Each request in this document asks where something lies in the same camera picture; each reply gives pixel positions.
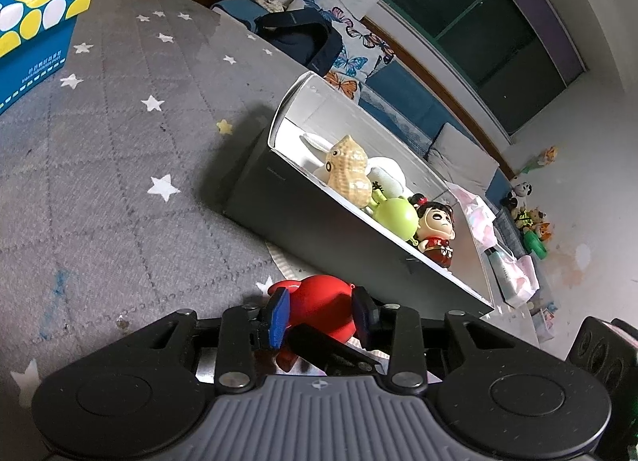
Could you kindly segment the dark window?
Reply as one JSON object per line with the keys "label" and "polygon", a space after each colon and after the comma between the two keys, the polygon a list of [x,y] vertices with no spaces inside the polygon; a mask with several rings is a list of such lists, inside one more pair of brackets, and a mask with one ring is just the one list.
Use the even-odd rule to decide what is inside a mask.
{"label": "dark window", "polygon": [[549,0],[383,0],[515,134],[583,73]]}

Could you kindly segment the panda plush toy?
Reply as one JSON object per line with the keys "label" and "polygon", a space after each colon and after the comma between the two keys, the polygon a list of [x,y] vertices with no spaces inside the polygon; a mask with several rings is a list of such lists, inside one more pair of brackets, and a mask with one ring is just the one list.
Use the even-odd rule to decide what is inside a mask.
{"label": "panda plush toy", "polygon": [[508,208],[509,211],[521,210],[527,205],[527,197],[533,191],[533,187],[528,182],[520,182],[520,184],[512,187],[509,193],[501,200],[501,204],[504,208]]}

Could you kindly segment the dark blue backpack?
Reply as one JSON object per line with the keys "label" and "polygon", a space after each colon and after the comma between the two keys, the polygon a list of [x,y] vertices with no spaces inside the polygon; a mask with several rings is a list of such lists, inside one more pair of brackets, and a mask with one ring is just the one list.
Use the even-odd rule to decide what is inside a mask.
{"label": "dark blue backpack", "polygon": [[341,34],[312,8],[268,13],[255,20],[258,36],[320,77],[343,49]]}

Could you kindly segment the blue yellow tissue box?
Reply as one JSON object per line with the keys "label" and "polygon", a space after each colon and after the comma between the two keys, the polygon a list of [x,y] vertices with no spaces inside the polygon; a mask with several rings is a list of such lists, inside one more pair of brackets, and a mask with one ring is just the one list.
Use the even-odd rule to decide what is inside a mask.
{"label": "blue yellow tissue box", "polygon": [[77,16],[91,1],[1,0],[1,110],[63,67]]}

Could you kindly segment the green round toy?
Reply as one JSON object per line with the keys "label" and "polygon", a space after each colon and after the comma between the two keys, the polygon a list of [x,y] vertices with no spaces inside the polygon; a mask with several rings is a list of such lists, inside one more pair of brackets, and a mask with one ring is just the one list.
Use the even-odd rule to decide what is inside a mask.
{"label": "green round toy", "polygon": [[404,242],[411,241],[419,228],[415,208],[402,196],[386,198],[380,189],[374,189],[366,209],[376,222]]}

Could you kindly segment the beige cushion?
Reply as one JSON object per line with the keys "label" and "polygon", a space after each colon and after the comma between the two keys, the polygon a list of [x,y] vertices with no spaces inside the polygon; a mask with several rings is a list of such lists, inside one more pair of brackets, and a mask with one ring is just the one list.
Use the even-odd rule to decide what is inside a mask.
{"label": "beige cushion", "polygon": [[445,123],[426,162],[443,180],[484,196],[498,169],[498,162],[450,123]]}

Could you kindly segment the red round toy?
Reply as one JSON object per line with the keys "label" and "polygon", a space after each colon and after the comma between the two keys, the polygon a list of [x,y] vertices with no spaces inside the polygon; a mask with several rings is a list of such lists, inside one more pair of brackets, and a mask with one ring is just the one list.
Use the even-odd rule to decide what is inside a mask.
{"label": "red round toy", "polygon": [[267,294],[272,296],[281,287],[290,293],[290,326],[308,324],[342,343],[355,335],[351,309],[354,284],[320,274],[304,280],[274,283],[267,289]]}

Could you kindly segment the pile of small toys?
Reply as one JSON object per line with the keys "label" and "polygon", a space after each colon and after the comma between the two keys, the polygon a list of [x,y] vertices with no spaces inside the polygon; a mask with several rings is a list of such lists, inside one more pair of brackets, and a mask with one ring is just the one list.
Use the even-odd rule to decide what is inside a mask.
{"label": "pile of small toys", "polygon": [[546,220],[546,214],[538,208],[515,208],[512,219],[526,251],[540,260],[545,259],[548,254],[546,243],[553,237],[553,225]]}

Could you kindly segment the beige peanut toy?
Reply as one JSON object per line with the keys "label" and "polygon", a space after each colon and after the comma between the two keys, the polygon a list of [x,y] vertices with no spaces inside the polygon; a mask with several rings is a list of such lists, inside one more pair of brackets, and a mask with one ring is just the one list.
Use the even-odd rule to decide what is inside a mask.
{"label": "beige peanut toy", "polygon": [[327,154],[325,170],[328,186],[356,208],[368,205],[372,196],[372,182],[366,175],[368,156],[354,138],[345,135]]}

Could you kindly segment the white storage box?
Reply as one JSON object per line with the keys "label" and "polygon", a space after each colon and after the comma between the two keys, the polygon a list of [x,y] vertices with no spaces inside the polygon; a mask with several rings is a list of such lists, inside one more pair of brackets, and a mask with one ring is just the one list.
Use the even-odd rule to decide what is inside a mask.
{"label": "white storage box", "polygon": [[372,158],[395,160],[409,186],[453,203],[444,182],[402,141],[313,73],[302,74],[277,107],[231,189],[225,214],[323,273],[361,285],[376,299],[424,318],[493,309],[486,268],[462,210],[454,211],[452,265],[443,269],[313,173],[305,134],[335,144],[350,136]]}

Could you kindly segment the blue sofa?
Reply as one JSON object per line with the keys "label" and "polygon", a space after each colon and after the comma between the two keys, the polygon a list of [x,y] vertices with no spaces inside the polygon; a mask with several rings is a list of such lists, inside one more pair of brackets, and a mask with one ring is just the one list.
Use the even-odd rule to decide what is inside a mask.
{"label": "blue sofa", "polygon": [[[472,141],[478,139],[404,64],[396,60],[396,56],[392,63],[366,80],[356,104],[424,158],[445,123],[455,126]],[[497,169],[488,191],[482,197],[496,215],[495,226],[504,237],[506,246],[520,257],[527,252],[520,231],[512,219],[512,211],[501,204],[512,187],[504,173]]]}

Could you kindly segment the red-dress doll figurine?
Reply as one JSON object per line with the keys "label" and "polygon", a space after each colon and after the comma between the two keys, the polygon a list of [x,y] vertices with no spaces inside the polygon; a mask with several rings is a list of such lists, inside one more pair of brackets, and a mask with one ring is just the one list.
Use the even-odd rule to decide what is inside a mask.
{"label": "red-dress doll figurine", "polygon": [[453,208],[430,201],[422,193],[414,193],[408,201],[415,208],[419,221],[410,243],[441,268],[449,269],[455,239]]}

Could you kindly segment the white plush toy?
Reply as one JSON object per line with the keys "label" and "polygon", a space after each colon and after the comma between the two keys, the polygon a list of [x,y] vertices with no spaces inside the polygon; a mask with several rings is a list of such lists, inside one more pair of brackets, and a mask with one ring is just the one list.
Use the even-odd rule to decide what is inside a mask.
{"label": "white plush toy", "polygon": [[[316,134],[304,133],[301,135],[302,142],[317,157],[318,160],[325,161],[327,153],[332,147],[328,141]],[[413,192],[407,187],[407,179],[399,164],[386,157],[371,157],[366,166],[366,176],[372,182],[374,189],[380,189],[386,198],[404,196],[410,198]]]}

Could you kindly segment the grey star-pattern table mat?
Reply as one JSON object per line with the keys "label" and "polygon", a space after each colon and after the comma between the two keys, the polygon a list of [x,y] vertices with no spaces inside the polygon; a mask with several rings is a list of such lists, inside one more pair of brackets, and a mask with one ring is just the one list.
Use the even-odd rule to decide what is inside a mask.
{"label": "grey star-pattern table mat", "polygon": [[[281,277],[223,208],[303,67],[191,0],[92,0],[62,74],[1,118],[1,455],[47,451],[20,403],[163,315],[258,304]],[[74,88],[63,85],[75,76]]]}

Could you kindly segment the pastel tissue pack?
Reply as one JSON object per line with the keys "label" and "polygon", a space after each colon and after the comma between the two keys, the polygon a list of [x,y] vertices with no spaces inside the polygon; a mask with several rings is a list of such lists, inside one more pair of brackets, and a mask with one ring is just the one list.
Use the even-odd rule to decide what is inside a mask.
{"label": "pastel tissue pack", "polygon": [[511,307],[524,306],[540,288],[530,255],[515,258],[492,247],[488,258],[503,299]]}
{"label": "pastel tissue pack", "polygon": [[453,182],[448,182],[447,186],[452,196],[460,204],[478,251],[482,253],[489,248],[494,248],[497,245],[493,225],[496,216],[491,208],[478,194],[471,193]]}

